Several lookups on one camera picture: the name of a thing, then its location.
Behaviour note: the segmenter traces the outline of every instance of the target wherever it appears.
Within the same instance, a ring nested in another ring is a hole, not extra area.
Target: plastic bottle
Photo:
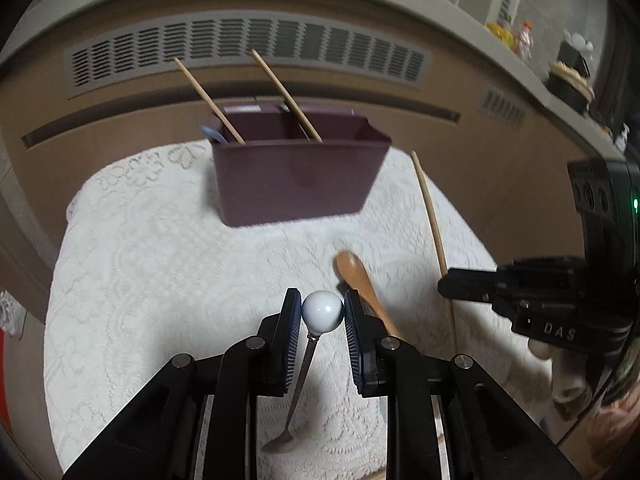
[[[522,28],[516,38],[516,43],[513,46],[513,51],[520,56],[520,59],[525,63],[529,63],[531,59],[531,47],[533,47],[533,34],[531,33],[531,23],[524,22]]]

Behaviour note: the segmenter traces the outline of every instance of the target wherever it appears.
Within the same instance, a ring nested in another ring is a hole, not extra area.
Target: black cable
[[[565,441],[571,436],[571,434],[576,430],[576,428],[578,426],[580,426],[580,424],[584,420],[584,418],[593,409],[595,403],[598,402],[600,397],[602,397],[604,395],[604,393],[607,391],[607,388],[611,384],[611,381],[613,380],[613,377],[615,377],[615,375],[618,373],[618,369],[620,368],[620,365],[622,364],[622,361],[625,358],[626,352],[629,350],[629,347],[631,346],[631,343],[633,342],[634,337],[636,336],[636,324],[637,323],[638,323],[638,318],[636,317],[636,319],[634,319],[634,322],[631,324],[631,330],[629,330],[629,336],[626,338],[625,344],[622,347],[622,351],[620,352],[620,357],[618,358],[618,362],[616,363],[615,368],[613,368],[613,370],[609,374],[609,377],[607,377],[605,379],[604,384],[600,387],[600,389],[598,390],[598,393],[593,396],[593,399],[591,399],[591,401],[588,403],[587,407],[584,410],[582,410],[580,415],[578,415],[578,418],[575,419],[575,422],[573,423],[573,425],[562,436],[562,438],[560,440],[558,440],[558,442],[556,443],[556,447],[560,447],[560,446],[562,446],[562,444],[565,443]]]

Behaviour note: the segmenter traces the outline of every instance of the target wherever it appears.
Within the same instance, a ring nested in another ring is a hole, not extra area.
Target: lace tablecloth
[[[174,354],[220,354],[278,312],[287,287],[335,290],[332,258],[360,256],[380,300],[422,352],[449,358],[433,238],[412,162],[391,149],[353,216],[226,227],[210,146],[164,146],[100,170],[68,210],[44,344],[49,421],[63,470]],[[450,266],[495,269],[478,238],[430,183]],[[534,418],[550,365],[486,305],[458,303],[461,350]],[[299,360],[306,341],[301,326]],[[259,399],[258,447],[280,433],[290,401]],[[379,399],[351,381],[344,328],[318,344],[292,422],[289,454],[258,454],[262,478],[360,478],[385,464]]]

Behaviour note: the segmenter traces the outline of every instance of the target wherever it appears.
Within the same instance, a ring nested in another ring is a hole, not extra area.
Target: red object
[[[322,142],[275,104],[227,105],[246,144],[214,118],[228,144],[212,142],[220,217],[229,227],[357,213],[391,139],[350,108],[302,107]]]
[[[11,431],[11,422],[9,421],[9,412],[6,408],[6,397],[4,395],[4,367],[2,363],[4,354],[4,332],[0,330],[0,418],[4,426]]]

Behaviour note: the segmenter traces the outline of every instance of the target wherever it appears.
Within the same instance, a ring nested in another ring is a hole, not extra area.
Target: metal screw
[[[380,341],[382,348],[386,348],[387,350],[395,350],[400,348],[400,342],[395,337],[385,337]]]
[[[251,350],[259,350],[264,346],[264,339],[262,339],[259,335],[254,335],[246,340],[247,348]]]
[[[474,360],[466,354],[456,355],[453,359],[456,366],[462,368],[463,370],[468,370],[474,365]]]
[[[191,362],[191,356],[188,354],[178,354],[174,355],[174,358],[171,359],[171,364],[174,368],[184,368]]]

